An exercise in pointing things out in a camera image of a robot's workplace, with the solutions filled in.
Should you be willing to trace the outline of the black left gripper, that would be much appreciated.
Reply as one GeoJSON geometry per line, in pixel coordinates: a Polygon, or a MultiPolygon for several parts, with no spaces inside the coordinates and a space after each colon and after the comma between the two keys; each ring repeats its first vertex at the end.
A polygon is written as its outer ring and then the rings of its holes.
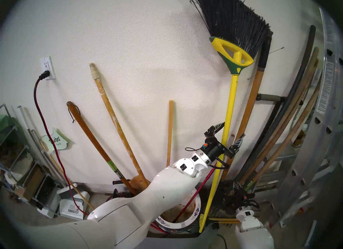
{"type": "Polygon", "coordinates": [[[222,154],[229,158],[233,158],[241,147],[245,133],[243,133],[229,148],[225,147],[216,139],[215,134],[222,130],[224,126],[225,122],[222,122],[211,126],[208,131],[205,132],[205,154],[209,159],[216,159],[222,154]]]}

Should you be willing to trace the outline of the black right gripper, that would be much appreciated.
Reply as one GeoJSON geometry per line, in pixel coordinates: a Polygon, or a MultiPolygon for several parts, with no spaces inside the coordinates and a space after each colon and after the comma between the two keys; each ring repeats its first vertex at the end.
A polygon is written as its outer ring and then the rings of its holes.
{"type": "Polygon", "coordinates": [[[242,186],[239,182],[234,182],[234,194],[227,198],[226,207],[231,209],[238,209],[239,207],[255,207],[259,208],[258,202],[253,200],[255,193],[241,194],[242,186]]]}

